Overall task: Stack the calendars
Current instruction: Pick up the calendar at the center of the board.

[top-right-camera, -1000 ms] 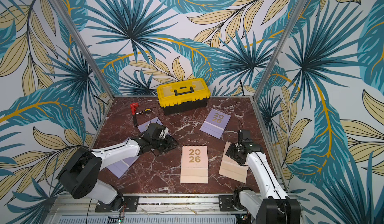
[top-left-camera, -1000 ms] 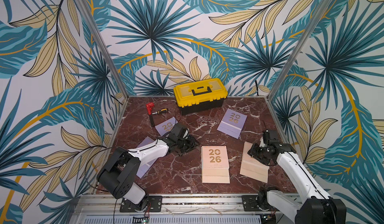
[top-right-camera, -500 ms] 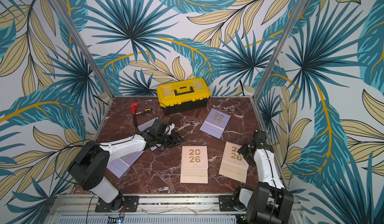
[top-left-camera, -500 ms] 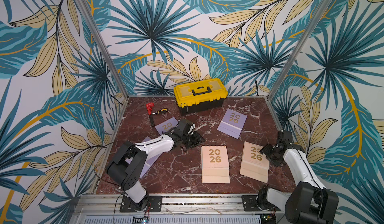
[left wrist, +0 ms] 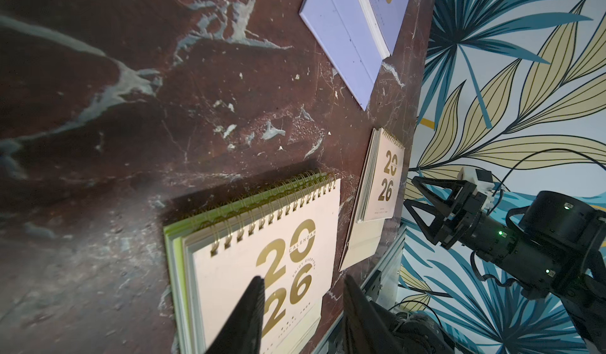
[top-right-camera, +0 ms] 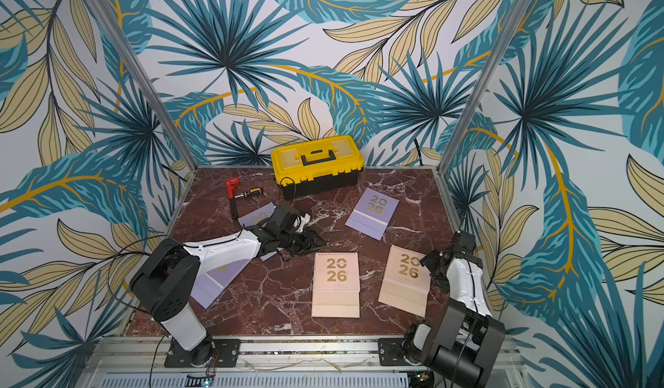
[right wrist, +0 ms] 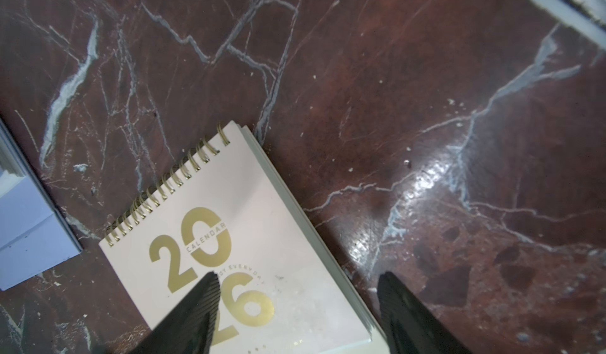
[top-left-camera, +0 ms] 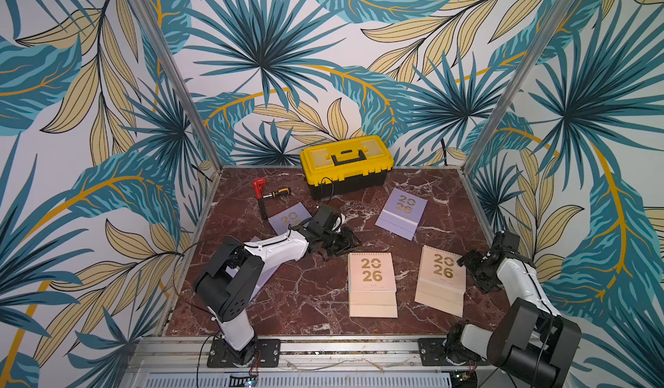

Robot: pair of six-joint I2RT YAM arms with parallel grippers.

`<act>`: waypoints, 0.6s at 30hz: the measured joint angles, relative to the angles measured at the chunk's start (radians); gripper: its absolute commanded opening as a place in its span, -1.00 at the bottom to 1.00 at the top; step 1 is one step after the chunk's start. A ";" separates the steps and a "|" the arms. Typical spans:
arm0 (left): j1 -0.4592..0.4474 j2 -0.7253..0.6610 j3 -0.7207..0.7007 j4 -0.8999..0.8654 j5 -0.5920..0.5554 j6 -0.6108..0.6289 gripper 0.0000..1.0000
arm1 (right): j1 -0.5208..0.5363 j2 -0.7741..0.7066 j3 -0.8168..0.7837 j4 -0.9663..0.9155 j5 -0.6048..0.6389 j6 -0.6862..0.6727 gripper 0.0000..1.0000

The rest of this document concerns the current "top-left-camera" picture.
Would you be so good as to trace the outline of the pink calendar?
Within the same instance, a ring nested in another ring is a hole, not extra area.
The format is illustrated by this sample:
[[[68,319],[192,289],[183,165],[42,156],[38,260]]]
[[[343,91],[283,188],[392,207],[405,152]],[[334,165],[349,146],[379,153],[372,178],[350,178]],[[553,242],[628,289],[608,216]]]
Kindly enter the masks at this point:
[[[423,246],[415,302],[462,317],[467,273],[458,264],[460,258],[449,251]]]
[[[394,262],[390,252],[351,252],[348,271],[350,317],[398,317]]]

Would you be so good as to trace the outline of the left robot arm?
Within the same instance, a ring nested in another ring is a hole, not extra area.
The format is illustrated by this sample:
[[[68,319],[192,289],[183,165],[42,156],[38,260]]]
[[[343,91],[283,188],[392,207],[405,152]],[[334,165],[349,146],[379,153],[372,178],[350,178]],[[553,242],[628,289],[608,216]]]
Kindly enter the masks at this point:
[[[241,242],[229,237],[202,268],[193,284],[195,294],[219,325],[223,340],[236,360],[246,363],[256,351],[257,335],[247,307],[259,281],[288,262],[312,253],[340,257],[361,246],[361,241],[333,206],[317,212],[286,232],[262,241]]]

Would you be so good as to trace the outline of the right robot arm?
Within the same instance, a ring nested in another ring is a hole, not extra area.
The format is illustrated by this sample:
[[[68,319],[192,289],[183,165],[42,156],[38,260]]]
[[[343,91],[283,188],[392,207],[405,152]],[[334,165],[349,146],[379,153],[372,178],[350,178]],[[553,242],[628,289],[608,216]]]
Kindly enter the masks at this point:
[[[581,340],[579,325],[549,301],[533,262],[519,253],[520,237],[501,231],[482,254],[471,251],[458,260],[487,294],[506,292],[510,307],[495,330],[458,323],[446,337],[449,362],[487,360],[531,387],[561,387]]]

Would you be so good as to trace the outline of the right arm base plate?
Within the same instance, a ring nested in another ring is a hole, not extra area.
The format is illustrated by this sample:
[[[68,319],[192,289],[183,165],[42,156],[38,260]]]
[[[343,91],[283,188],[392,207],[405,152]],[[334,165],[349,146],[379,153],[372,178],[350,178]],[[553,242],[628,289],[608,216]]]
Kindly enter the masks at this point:
[[[465,348],[460,341],[447,341],[446,337],[417,340],[420,360],[424,367],[487,365],[479,354]]]

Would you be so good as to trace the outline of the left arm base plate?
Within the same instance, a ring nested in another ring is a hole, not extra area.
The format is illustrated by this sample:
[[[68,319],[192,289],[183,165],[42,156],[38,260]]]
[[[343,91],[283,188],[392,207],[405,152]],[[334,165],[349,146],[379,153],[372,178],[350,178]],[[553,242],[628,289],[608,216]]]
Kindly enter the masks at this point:
[[[281,353],[279,339],[257,339],[254,337],[242,350],[233,349],[225,340],[212,342],[207,367],[234,368],[258,366],[276,368]]]

